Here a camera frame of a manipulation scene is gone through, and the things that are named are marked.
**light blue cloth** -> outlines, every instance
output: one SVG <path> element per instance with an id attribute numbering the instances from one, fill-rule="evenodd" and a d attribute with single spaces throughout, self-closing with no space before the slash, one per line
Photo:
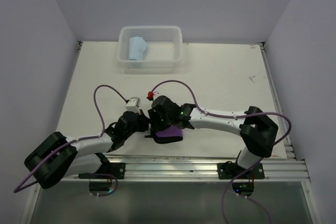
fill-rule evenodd
<path id="1" fill-rule="evenodd" d="M 147 43 L 142 37 L 130 38 L 129 54 L 130 60 L 143 60 L 146 54 Z"/>

